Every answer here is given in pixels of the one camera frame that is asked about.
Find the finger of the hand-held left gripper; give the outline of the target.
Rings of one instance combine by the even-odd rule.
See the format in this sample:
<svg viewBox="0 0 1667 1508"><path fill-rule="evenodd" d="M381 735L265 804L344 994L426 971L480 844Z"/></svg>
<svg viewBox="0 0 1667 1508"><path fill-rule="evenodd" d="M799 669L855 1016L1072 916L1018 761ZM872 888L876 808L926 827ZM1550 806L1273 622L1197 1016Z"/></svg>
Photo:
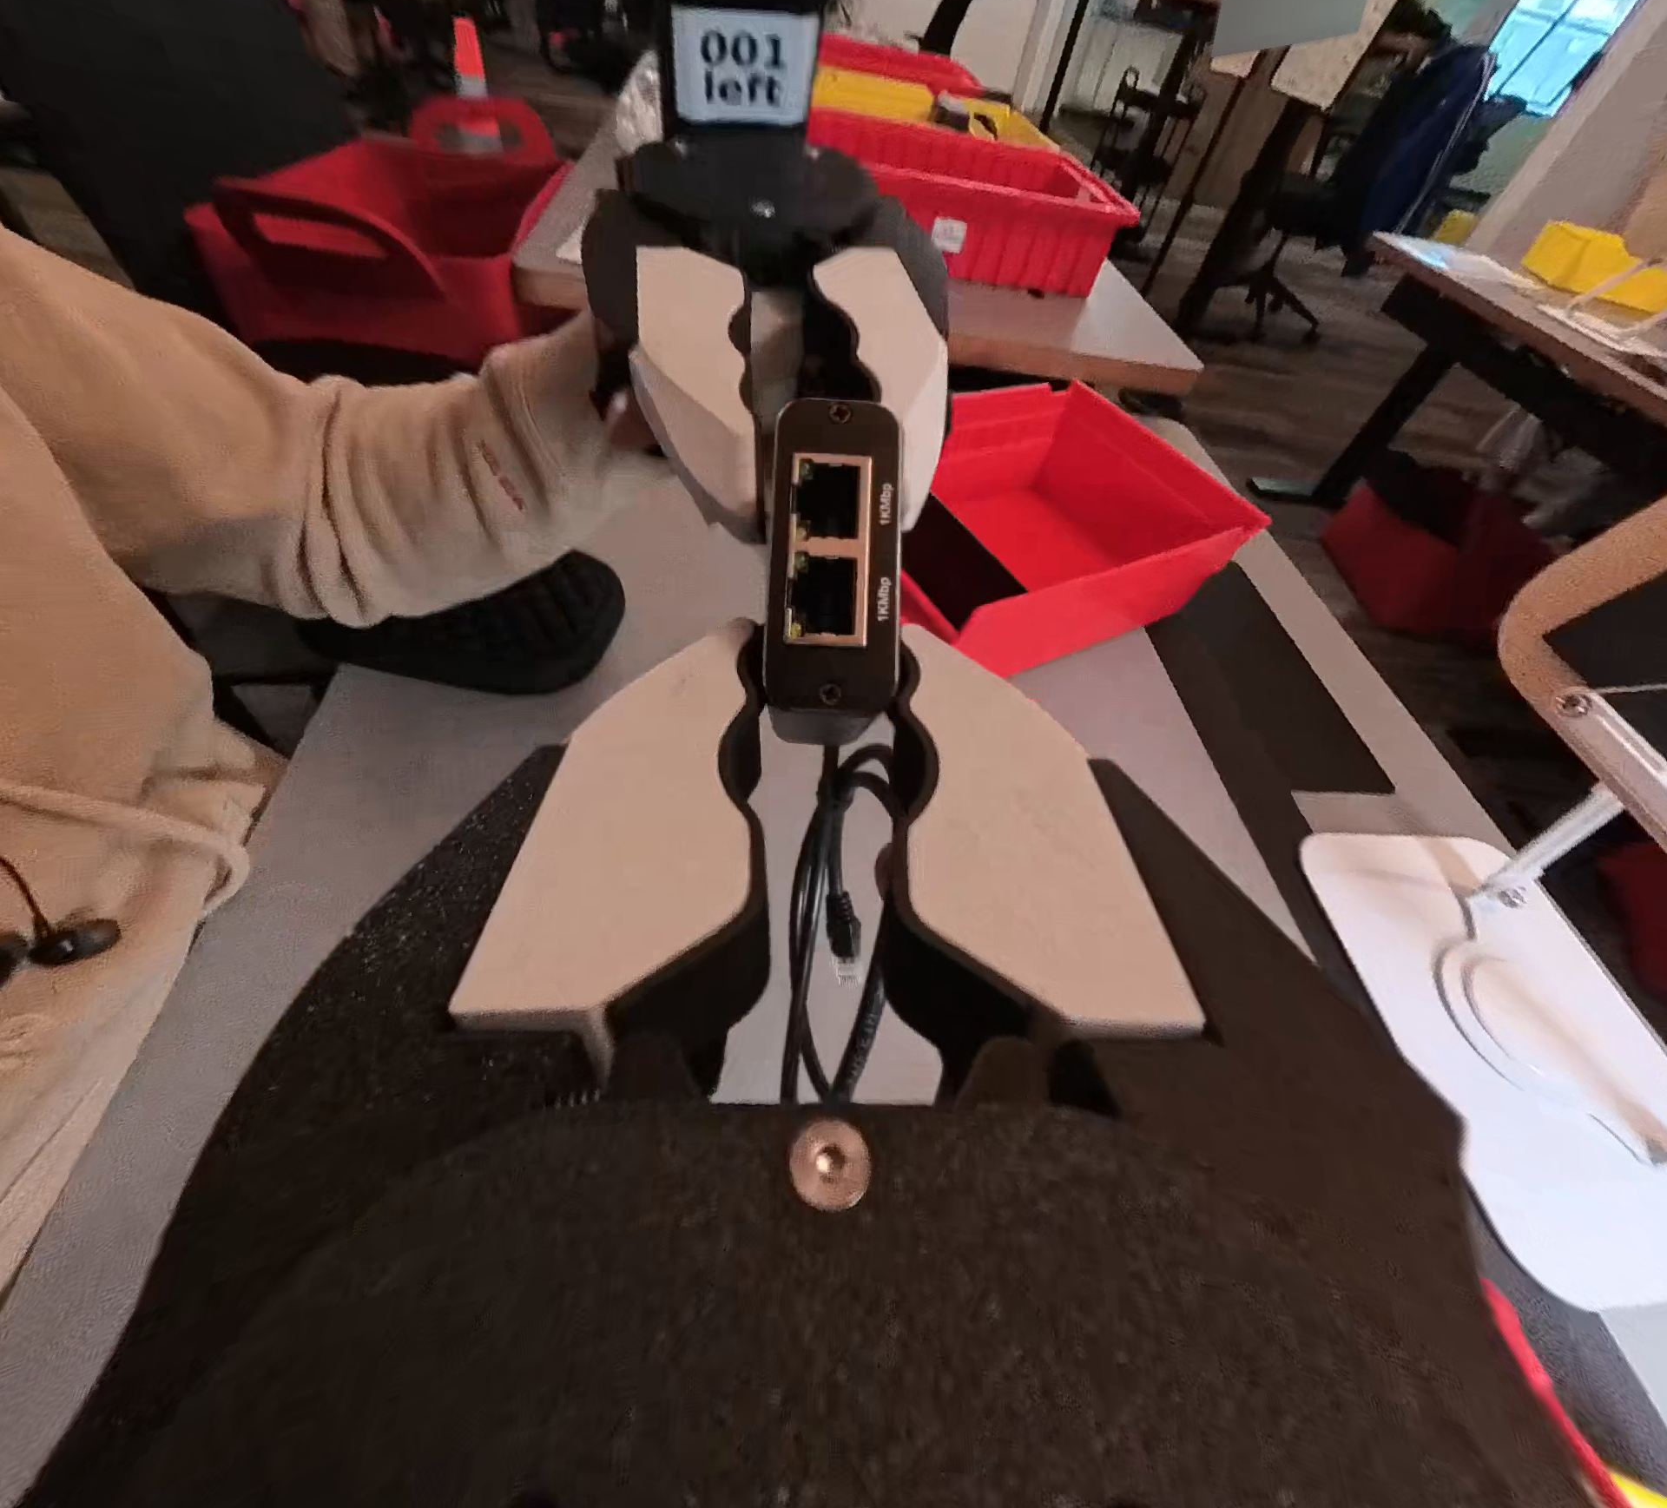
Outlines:
<svg viewBox="0 0 1667 1508"><path fill-rule="evenodd" d="M951 427L949 337L890 247L848 247L812 273L819 295L853 328L858 367L900 429L895 519L918 525L933 490Z"/></svg>
<svg viewBox="0 0 1667 1508"><path fill-rule="evenodd" d="M740 269L718 257L636 250L636 403L706 521L761 544L758 420L747 356L733 340L747 302Z"/></svg>

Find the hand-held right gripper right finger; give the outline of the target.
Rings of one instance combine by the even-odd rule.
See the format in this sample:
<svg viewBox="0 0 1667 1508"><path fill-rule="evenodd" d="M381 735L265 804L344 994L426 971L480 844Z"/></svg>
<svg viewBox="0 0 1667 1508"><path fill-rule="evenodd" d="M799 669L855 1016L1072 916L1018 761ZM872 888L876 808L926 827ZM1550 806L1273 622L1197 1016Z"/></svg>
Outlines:
<svg viewBox="0 0 1667 1508"><path fill-rule="evenodd" d="M1206 1016L1088 750L921 625L897 747L923 752L897 898L935 950L1076 1039L1195 1039Z"/></svg>

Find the red plastic bin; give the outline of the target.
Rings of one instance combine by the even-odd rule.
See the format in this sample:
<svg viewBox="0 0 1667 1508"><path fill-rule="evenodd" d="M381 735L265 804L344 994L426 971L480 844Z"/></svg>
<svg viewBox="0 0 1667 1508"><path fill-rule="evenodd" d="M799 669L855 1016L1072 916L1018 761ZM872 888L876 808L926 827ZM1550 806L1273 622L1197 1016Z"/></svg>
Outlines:
<svg viewBox="0 0 1667 1508"><path fill-rule="evenodd" d="M1164 622L1270 518L1074 382L957 394L937 495L1027 585L951 641L902 573L902 622L1013 677Z"/></svg>

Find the black ethernet splitter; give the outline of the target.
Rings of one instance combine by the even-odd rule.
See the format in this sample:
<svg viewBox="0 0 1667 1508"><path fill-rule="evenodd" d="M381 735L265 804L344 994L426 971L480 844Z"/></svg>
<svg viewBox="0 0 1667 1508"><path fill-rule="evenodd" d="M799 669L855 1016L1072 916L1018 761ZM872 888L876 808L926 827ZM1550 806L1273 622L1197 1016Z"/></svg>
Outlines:
<svg viewBox="0 0 1667 1508"><path fill-rule="evenodd" d="M761 691L799 747L846 747L902 681L902 431L876 401L799 398L777 420Z"/></svg>

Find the person's left forearm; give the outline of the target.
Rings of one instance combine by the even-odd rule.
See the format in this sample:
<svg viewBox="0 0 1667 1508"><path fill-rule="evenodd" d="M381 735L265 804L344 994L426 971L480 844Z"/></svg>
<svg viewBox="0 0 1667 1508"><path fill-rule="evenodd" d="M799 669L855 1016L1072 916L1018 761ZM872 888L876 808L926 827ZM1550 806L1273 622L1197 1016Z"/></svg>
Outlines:
<svg viewBox="0 0 1667 1508"><path fill-rule="evenodd" d="M365 627L483 599L667 483L634 400L598 400L595 339L582 314L473 375L338 386L289 610Z"/></svg>

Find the red parts bin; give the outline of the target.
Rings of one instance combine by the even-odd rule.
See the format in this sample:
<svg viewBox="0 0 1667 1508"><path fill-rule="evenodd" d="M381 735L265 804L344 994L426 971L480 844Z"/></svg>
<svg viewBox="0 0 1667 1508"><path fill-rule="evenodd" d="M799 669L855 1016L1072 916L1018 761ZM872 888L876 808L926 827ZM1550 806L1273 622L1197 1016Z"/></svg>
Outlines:
<svg viewBox="0 0 1667 1508"><path fill-rule="evenodd" d="M858 160L954 280L1084 297L1136 205L949 56L827 33L808 139Z"/></svg>

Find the black divider plate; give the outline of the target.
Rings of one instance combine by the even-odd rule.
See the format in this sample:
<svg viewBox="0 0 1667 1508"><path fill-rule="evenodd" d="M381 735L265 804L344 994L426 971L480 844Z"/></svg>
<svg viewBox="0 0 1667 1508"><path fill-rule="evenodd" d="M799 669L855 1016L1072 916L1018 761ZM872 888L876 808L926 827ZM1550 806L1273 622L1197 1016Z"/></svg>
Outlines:
<svg viewBox="0 0 1667 1508"><path fill-rule="evenodd" d="M924 603L921 610L942 622L942 636L957 639L973 617L992 605L1025 598L1025 584L937 495L924 502L919 519L902 540L902 570Z"/></svg>

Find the orange traffic cone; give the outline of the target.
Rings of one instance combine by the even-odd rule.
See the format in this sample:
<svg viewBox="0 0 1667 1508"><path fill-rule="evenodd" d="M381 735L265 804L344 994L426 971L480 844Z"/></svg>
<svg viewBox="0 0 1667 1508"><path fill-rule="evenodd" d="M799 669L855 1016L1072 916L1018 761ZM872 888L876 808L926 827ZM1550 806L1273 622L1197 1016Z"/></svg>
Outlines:
<svg viewBox="0 0 1667 1508"><path fill-rule="evenodd" d="M452 66L456 101L450 125L459 146L503 155L508 151L503 123L494 108L482 33L470 14L452 19Z"/></svg>

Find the red storage basket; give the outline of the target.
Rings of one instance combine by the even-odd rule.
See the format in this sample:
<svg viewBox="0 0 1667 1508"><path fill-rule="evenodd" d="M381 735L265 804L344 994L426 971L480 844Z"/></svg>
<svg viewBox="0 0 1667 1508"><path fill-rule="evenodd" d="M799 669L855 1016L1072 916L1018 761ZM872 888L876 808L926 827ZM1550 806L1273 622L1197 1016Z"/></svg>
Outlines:
<svg viewBox="0 0 1667 1508"><path fill-rule="evenodd" d="M374 132L185 215L247 344L338 344L476 368L544 330L515 254L574 170L530 102L438 94L405 135Z"/></svg>

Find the metal support strut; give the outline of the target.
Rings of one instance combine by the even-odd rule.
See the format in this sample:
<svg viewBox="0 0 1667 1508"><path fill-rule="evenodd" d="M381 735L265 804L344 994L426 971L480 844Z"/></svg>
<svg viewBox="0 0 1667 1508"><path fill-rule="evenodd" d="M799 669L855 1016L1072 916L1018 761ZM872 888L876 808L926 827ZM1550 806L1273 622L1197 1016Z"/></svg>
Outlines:
<svg viewBox="0 0 1667 1508"><path fill-rule="evenodd" d="M1595 785L1572 810L1517 851L1511 860L1470 895L1473 907L1518 909L1543 876L1576 848L1624 813L1621 797L1605 785Z"/></svg>

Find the blue backpack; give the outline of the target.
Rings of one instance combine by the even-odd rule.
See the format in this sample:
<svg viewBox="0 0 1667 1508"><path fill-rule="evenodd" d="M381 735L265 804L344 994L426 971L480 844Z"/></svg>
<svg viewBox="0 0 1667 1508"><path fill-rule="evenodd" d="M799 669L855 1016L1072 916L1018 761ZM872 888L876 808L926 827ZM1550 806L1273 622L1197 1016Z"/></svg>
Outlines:
<svg viewBox="0 0 1667 1508"><path fill-rule="evenodd" d="M1345 248L1364 250L1381 233L1416 233L1451 182L1475 170L1494 139L1527 111L1520 95L1492 89L1489 45L1454 40L1428 59L1407 89L1386 97L1362 137L1362 179L1345 217Z"/></svg>

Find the person's beige hoodie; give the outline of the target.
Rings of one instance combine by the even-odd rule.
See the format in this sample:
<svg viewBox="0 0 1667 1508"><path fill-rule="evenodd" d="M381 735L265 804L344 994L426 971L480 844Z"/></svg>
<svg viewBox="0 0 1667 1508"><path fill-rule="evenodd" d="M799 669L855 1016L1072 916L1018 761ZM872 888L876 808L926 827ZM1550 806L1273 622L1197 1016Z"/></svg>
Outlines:
<svg viewBox="0 0 1667 1508"><path fill-rule="evenodd" d="M188 589L218 563L211 497L284 476L306 389L174 307L4 234L4 856L53 919L120 943L4 985L4 1289L11 1289L174 988L249 874L280 770L216 712L206 664L131 570Z"/></svg>

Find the small yellow bin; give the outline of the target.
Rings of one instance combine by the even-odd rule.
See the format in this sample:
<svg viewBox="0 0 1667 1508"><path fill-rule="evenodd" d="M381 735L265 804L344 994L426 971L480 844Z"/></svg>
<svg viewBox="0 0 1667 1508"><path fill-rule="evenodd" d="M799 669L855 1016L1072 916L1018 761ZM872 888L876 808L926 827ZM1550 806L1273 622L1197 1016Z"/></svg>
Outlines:
<svg viewBox="0 0 1667 1508"><path fill-rule="evenodd" d="M1666 271L1647 264L1623 236L1565 221L1543 228L1520 267L1550 288L1602 307L1650 316L1666 309Z"/></svg>

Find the black wired earphones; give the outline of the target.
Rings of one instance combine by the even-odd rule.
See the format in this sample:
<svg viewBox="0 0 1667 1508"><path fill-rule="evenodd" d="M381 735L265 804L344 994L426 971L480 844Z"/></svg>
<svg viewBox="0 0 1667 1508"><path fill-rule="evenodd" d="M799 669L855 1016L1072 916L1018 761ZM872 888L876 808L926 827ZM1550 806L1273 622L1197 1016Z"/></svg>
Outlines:
<svg viewBox="0 0 1667 1508"><path fill-rule="evenodd" d="M28 928L2 935L2 985L27 966L68 968L114 950L122 940L120 924L108 917L53 919L42 909L25 874L9 858L2 872L20 895Z"/></svg>

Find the white metal rail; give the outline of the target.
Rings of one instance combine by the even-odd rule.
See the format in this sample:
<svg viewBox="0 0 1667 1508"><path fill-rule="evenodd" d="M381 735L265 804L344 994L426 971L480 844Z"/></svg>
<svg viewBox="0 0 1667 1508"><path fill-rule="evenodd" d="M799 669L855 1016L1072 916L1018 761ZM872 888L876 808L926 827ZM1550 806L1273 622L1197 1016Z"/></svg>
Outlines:
<svg viewBox="0 0 1667 1508"><path fill-rule="evenodd" d="M1567 688L1553 700L1558 730L1591 768L1600 787L1642 823L1666 818L1666 757L1662 747L1612 698L1591 688Z"/></svg>

